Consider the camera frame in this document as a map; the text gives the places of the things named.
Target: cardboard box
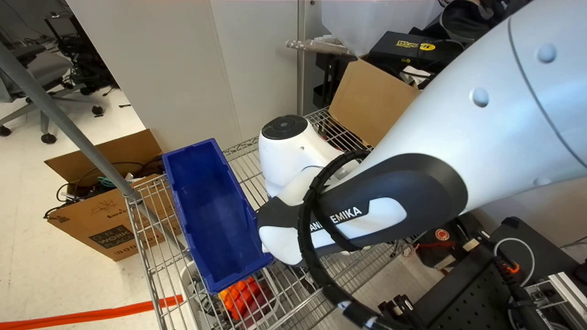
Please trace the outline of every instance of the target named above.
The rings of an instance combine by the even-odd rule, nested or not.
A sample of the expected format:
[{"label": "cardboard box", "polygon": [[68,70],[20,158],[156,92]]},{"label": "cardboard box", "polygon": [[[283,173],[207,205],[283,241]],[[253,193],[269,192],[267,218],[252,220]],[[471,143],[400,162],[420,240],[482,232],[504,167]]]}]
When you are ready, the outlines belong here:
[{"label": "cardboard box", "polygon": [[359,59],[346,68],[329,112],[375,147],[419,94],[417,88]]},{"label": "cardboard box", "polygon": [[[111,163],[131,161],[147,164],[161,154],[161,148],[149,130],[105,142],[96,147]],[[45,163],[69,183],[75,183],[95,167],[81,151],[46,160]],[[119,164],[116,167],[123,176],[128,172],[134,173],[141,169],[138,164]],[[96,170],[95,173],[81,180],[79,185],[89,186],[102,175]],[[148,176],[137,182],[135,186],[154,177],[156,175]],[[159,186],[157,189],[167,189],[168,196],[171,196],[168,186]],[[162,200],[146,198],[145,203],[158,214],[160,219],[163,219],[166,213],[175,212],[173,201],[165,198]],[[49,214],[47,221],[114,261],[122,260],[138,252],[126,202],[118,189],[55,210]],[[141,221],[143,226],[149,225],[148,219],[142,218]],[[165,220],[163,223],[176,235],[181,233],[175,217],[170,222]],[[146,234],[140,236],[143,244],[148,242],[149,245],[154,245],[164,240],[163,235],[157,230],[145,232]]]}]

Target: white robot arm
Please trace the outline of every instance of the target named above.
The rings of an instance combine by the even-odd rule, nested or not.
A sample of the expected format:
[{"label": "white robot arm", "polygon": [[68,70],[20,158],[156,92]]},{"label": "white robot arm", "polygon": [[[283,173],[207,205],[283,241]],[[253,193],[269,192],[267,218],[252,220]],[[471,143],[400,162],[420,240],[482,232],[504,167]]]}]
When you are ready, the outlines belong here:
[{"label": "white robot arm", "polygon": [[[426,87],[357,168],[321,194],[326,218],[364,247],[587,175],[585,12],[586,1],[535,0],[487,33]],[[264,171],[271,167],[268,155],[261,161]],[[265,248],[287,264],[302,262],[298,209],[319,170],[298,168],[259,210]],[[340,250],[312,225],[319,255]]]}]

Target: wire shelf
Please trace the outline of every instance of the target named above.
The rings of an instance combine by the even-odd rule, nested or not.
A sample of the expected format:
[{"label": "wire shelf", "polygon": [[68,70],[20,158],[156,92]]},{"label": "wire shelf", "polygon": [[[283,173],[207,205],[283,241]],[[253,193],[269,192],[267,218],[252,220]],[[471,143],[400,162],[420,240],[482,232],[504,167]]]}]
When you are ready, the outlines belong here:
[{"label": "wire shelf", "polygon": [[[361,140],[334,121],[327,109],[306,117],[316,131],[332,146],[341,150],[370,149]],[[264,178],[257,150],[258,138],[247,140],[224,150],[247,199],[257,211],[267,202]],[[142,197],[127,206],[141,256],[149,291],[161,329],[202,330],[307,330],[324,319],[334,306],[321,294],[305,268],[275,261],[252,275],[241,293],[257,285],[261,294],[244,309],[227,308],[220,297],[205,290],[202,278],[185,246],[182,234],[165,240],[158,228],[181,233],[167,176],[156,177],[135,187]],[[157,218],[143,217],[137,206],[152,208]],[[322,258],[336,282],[348,292],[357,291],[401,251],[415,240],[409,237],[390,244],[380,244],[351,254],[332,254]],[[232,299],[228,305],[237,304]]]}]

